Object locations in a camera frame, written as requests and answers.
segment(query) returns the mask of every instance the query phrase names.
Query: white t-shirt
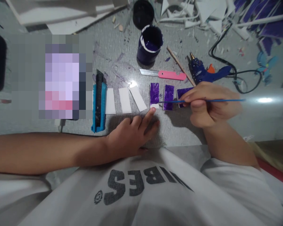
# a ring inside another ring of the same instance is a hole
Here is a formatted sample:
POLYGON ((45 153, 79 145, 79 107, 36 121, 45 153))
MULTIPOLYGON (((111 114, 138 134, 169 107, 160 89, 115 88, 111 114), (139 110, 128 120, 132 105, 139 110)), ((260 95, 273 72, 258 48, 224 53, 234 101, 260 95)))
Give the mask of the white t-shirt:
POLYGON ((79 169, 49 193, 0 175, 0 225, 283 225, 259 170, 211 159, 201 173, 165 148, 79 169))

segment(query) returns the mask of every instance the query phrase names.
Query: hand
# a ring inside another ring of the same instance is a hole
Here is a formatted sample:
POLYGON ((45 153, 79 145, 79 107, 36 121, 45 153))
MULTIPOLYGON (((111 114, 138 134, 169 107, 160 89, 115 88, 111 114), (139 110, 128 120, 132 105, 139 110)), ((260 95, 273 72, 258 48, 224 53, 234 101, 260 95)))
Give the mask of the hand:
POLYGON ((113 160, 142 155, 147 149, 142 146, 151 140, 156 134, 159 121, 156 121, 150 130, 145 133, 156 109, 151 108, 145 117, 135 116, 131 119, 125 118, 107 138, 107 147, 113 160))
POLYGON ((226 121, 242 111, 240 102, 206 102, 214 99, 239 99, 239 94, 223 86, 210 82, 201 82, 195 88, 183 94, 185 107, 191 105, 191 123, 199 128, 214 126, 217 122, 226 121))

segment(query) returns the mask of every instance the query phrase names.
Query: paint jar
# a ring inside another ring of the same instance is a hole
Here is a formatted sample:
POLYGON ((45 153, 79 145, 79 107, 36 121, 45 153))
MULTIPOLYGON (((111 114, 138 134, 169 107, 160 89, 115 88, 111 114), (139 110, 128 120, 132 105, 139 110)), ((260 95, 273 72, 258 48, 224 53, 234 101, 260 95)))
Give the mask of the paint jar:
POLYGON ((144 27, 138 41, 137 59, 139 62, 143 65, 154 63, 163 43, 164 38, 158 27, 153 25, 144 27))

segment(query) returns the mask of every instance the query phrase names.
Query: paintbrush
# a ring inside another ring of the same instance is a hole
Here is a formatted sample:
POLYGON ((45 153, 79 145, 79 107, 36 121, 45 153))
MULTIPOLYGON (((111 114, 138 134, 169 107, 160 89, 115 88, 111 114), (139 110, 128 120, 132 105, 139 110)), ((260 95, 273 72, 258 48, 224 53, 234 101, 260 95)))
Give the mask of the paintbrush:
MULTIPOLYGON (((228 102, 228 101, 246 101, 246 99, 236 99, 236 100, 205 100, 206 102, 228 102)), ((159 103, 185 103, 184 100, 176 101, 160 101, 159 103)))

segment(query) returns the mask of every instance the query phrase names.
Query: utility knife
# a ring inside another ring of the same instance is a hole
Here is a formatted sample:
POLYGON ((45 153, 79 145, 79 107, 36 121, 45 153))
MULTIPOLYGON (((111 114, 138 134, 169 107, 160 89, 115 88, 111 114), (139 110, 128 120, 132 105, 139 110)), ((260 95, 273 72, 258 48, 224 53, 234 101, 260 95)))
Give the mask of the utility knife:
POLYGON ((154 70, 146 70, 141 68, 139 70, 142 75, 156 76, 159 78, 174 79, 181 81, 184 81, 186 79, 185 73, 180 73, 179 75, 177 75, 176 72, 169 72, 169 71, 154 71, 154 70))

